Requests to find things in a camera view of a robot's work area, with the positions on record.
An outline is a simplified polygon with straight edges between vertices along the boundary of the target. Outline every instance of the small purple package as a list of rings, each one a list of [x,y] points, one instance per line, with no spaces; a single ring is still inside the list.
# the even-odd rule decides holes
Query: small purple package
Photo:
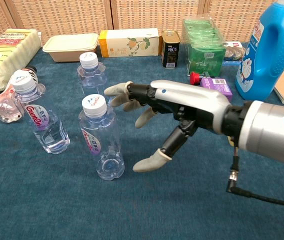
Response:
[[[232,92],[226,83],[225,79],[222,78],[202,78],[200,86],[207,89],[217,90],[227,97],[229,102],[232,100]]]

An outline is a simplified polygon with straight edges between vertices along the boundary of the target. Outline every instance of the black can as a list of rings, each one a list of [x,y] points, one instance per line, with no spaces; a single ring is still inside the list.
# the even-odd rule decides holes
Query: black can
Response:
[[[162,63],[163,67],[173,69],[177,67],[180,37],[176,31],[166,30],[162,32]]]

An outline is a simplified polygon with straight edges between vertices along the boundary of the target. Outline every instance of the robotic hand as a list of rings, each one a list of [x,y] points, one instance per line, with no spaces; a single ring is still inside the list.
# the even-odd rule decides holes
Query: robotic hand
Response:
[[[173,113],[179,125],[152,156],[137,162],[135,172],[158,169],[170,161],[197,128],[230,136],[234,146],[284,162],[284,106],[260,101],[232,106],[221,93],[198,86],[155,80],[150,85],[120,83],[105,90],[111,105],[124,111],[148,108],[136,120],[144,126],[157,113]]]

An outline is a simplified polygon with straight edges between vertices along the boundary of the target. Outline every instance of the red bottle cap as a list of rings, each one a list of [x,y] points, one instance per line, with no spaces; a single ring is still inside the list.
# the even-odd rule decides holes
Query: red bottle cap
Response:
[[[190,74],[190,84],[191,85],[198,85],[200,83],[200,74],[191,72]]]

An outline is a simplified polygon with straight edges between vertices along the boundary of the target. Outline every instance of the plastic bottle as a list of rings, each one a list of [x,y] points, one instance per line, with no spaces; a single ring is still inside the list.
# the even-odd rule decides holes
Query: plastic bottle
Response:
[[[14,103],[20,112],[26,112],[25,120],[45,151],[59,154],[66,150],[70,139],[45,95],[45,86],[34,82],[32,76],[22,70],[13,74],[12,85]]]
[[[84,96],[90,94],[103,95],[107,82],[105,66],[98,62],[97,55],[94,52],[81,54],[80,62],[81,65],[77,68],[77,74]]]
[[[80,126],[100,178],[111,181],[124,172],[116,115],[105,98],[92,94],[82,101]]]
[[[284,0],[277,0],[254,26],[235,85],[244,99],[264,101],[283,71]]]
[[[34,66],[27,66],[22,70],[29,72],[33,77],[33,80],[38,83],[38,78],[36,75],[37,70]],[[4,123],[15,122],[19,120],[24,113],[20,112],[12,99],[12,95],[15,90],[13,88],[13,85],[11,84],[11,79],[6,86],[6,89],[0,94],[0,121]]]

